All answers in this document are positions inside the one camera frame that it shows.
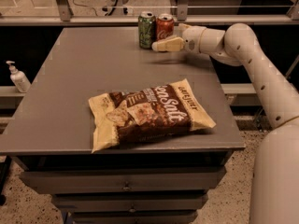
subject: sprite can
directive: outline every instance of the sprite can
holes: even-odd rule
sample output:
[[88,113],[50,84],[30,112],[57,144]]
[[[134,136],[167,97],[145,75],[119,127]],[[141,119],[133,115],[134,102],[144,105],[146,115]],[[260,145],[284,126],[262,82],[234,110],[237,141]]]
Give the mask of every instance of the sprite can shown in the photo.
[[150,11],[141,12],[138,17],[139,46],[151,49],[156,41],[156,17]]

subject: cabinet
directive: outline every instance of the cabinet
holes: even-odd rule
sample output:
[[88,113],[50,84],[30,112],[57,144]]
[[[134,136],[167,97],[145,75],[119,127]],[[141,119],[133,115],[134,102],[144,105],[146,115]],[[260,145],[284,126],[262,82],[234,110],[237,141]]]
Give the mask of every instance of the cabinet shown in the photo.
[[[183,78],[215,128],[91,153],[90,97]],[[76,223],[105,224],[192,222],[244,148],[209,57],[141,49],[136,27],[64,28],[0,142],[25,185]]]

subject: pump bottle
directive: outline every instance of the pump bottle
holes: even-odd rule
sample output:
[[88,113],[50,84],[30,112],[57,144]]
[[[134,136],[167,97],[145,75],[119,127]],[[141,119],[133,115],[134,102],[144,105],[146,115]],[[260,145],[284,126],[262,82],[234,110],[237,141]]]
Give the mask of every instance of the pump bottle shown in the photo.
[[23,73],[23,71],[19,71],[16,68],[16,66],[12,65],[13,63],[15,62],[7,61],[11,73],[10,78],[12,82],[15,84],[15,86],[17,87],[19,92],[26,93],[31,86],[30,81]]

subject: wire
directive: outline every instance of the wire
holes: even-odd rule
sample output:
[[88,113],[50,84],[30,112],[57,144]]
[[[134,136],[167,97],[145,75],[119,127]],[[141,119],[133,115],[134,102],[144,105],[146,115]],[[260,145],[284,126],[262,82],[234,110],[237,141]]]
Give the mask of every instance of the wire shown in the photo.
[[76,5],[76,6],[79,6],[79,7],[87,7],[87,8],[90,8],[90,9],[92,9],[92,10],[94,11],[95,16],[97,16],[97,17],[99,16],[99,15],[97,14],[97,11],[96,11],[96,9],[95,9],[94,7],[90,7],[90,6],[87,6],[87,5],[84,5],[84,4],[78,4],[78,3],[75,2],[75,0],[73,0],[73,4]]
[[118,1],[119,1],[119,0],[115,0],[115,3],[114,3],[114,6],[113,6],[112,10],[111,10],[109,13],[105,14],[105,16],[111,16],[111,15],[112,15],[112,13],[113,13],[114,10],[115,10],[115,6],[118,4]]

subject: soda can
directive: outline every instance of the soda can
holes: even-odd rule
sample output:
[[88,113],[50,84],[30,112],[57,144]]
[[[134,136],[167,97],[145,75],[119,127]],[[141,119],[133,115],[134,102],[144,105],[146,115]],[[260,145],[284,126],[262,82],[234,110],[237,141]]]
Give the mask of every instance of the soda can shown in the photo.
[[143,49],[151,49],[156,41],[156,16],[150,11],[141,12],[138,17],[139,46]]
[[175,21],[170,14],[163,13],[157,19],[156,38],[157,41],[166,39],[174,33]]

